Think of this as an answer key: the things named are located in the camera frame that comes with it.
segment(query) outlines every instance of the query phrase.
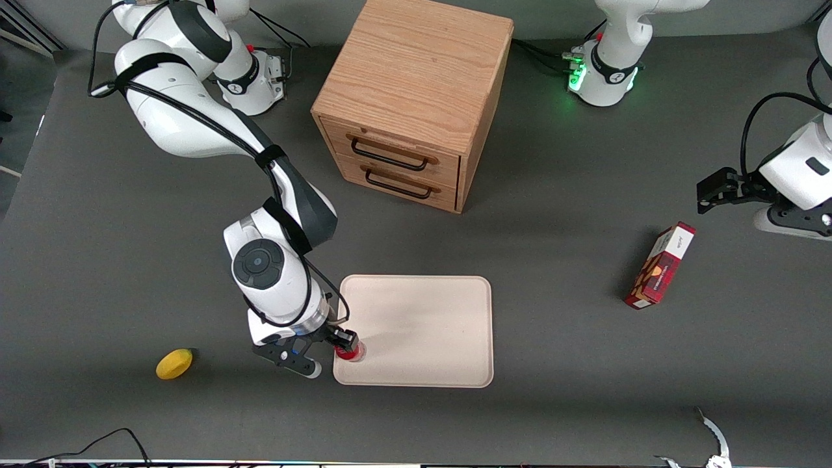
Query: wooden cabinet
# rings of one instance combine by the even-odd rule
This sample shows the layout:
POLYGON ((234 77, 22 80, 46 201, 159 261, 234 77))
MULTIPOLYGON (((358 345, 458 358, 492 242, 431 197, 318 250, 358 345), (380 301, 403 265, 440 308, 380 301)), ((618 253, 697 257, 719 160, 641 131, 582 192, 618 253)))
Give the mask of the wooden cabinet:
POLYGON ((344 178, 462 212, 513 29, 429 0, 367 0, 312 106, 344 178))

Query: red box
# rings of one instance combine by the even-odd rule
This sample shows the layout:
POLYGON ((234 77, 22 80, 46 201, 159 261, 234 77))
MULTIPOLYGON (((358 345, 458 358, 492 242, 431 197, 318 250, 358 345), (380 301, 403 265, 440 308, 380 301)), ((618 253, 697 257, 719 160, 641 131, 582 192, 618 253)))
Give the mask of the red box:
POLYGON ((661 301, 695 233, 696 229, 679 222, 659 236, 636 278, 636 285, 624 299, 628 306, 640 310, 661 301))

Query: black metal handle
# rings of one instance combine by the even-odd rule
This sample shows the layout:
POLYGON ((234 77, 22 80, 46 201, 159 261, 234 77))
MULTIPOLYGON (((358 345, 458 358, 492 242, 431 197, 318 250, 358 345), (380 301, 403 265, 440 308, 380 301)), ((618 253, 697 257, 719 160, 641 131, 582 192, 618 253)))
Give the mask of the black metal handle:
POLYGON ((395 159, 391 159, 389 157, 381 156, 380 154, 375 154, 374 152, 369 152, 365 150, 359 150, 355 145, 359 144, 358 138, 353 138, 353 143, 350 147, 353 148, 353 152, 355 154, 359 154, 361 156, 366 156, 370 159, 374 159, 376 161, 386 162, 388 164, 393 164, 397 167, 402 167, 403 169, 408 169, 410 171, 424 171, 424 168, 428 166, 428 158, 424 158, 422 160, 422 164, 415 166, 413 164, 408 164, 407 162, 396 161, 395 159))
POLYGON ((410 190, 404 190, 403 188, 394 187, 384 182, 374 181, 373 179, 369 178, 372 174, 372 169, 367 169, 367 172, 364 174, 364 179, 367 180, 368 184, 386 188, 387 190, 392 190, 393 192, 398 192, 402 195, 407 195, 408 197, 418 198, 419 200, 426 200, 428 197, 430 197, 430 194, 433 191, 432 188, 428 187, 428 191, 425 193, 411 192, 410 190))

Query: gray table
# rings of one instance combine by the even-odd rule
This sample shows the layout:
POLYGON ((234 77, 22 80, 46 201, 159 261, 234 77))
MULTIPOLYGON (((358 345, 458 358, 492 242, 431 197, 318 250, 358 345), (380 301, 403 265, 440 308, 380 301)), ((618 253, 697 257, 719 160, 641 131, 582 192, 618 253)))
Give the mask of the gray table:
MULTIPOLYGON (((697 181, 735 165, 752 105, 805 92, 812 34, 659 38, 609 109, 513 50, 462 216, 341 179, 309 115, 337 51, 298 51, 289 98, 256 121, 338 209, 311 258, 335 281, 489 279, 484 390, 307 381, 254 356, 221 233, 267 181, 243 157, 165 154, 121 97, 84 96, 88 55, 59 55, 0 231, 0 458, 130 426, 155 458, 699 465, 716 450, 690 409, 702 405, 736 465, 829 466, 832 245, 758 232, 756 207, 699 217, 695 204, 697 181), (680 220, 699 231, 666 302, 631 310, 626 289, 680 220), (156 379, 183 346, 201 350, 197 368, 156 379)), ((812 114, 770 104, 753 158, 812 114)), ((314 354, 331 368, 324 346, 314 354)), ((125 438, 91 456, 136 450, 125 438)))

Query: yellow lemon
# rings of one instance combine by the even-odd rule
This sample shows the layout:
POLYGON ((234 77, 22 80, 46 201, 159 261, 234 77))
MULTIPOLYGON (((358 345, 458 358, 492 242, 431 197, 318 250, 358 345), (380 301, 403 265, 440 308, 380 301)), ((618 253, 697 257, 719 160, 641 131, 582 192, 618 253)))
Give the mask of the yellow lemon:
POLYGON ((161 358, 159 364, 156 365, 156 376, 163 381, 176 379, 191 367, 194 361, 194 353, 188 349, 173 350, 167 356, 161 358))

